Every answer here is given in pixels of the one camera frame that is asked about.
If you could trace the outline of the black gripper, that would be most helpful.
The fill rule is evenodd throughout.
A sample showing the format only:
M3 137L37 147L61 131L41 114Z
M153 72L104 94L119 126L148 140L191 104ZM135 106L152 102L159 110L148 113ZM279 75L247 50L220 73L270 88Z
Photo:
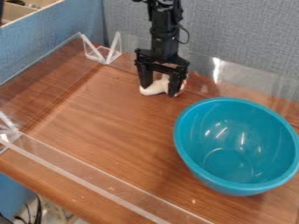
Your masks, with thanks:
M148 88L153 84L153 71L168 74L168 96L176 97L186 86L190 61L179 55L170 59L162 59L153 56L151 50L145 49L136 49L135 55L140 86Z

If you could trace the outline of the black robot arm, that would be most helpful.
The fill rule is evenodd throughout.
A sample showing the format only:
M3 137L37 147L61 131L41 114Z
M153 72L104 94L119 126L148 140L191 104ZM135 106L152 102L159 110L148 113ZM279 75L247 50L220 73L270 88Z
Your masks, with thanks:
M148 20L152 23L151 49L135 49L135 66L139 74L140 92L159 87L153 72L163 74L167 83L164 92L176 97L187 80L190 61L179 56L180 25L183 20L182 0L132 0L147 4Z

